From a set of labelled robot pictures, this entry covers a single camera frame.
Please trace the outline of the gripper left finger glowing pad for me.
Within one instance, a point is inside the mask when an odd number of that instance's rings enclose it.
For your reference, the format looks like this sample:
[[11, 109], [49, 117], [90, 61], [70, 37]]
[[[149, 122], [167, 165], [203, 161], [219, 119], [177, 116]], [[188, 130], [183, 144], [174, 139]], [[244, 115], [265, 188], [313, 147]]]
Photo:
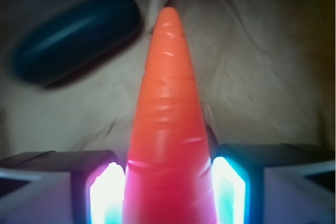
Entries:
[[1, 223], [121, 223], [124, 172], [111, 150], [1, 160]]

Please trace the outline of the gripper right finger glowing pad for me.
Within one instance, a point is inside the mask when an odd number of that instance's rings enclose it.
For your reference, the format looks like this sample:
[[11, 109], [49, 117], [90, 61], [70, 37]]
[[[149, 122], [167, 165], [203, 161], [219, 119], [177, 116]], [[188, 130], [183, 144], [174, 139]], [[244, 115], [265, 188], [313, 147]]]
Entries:
[[223, 144], [212, 163], [219, 223], [335, 223], [335, 152]]

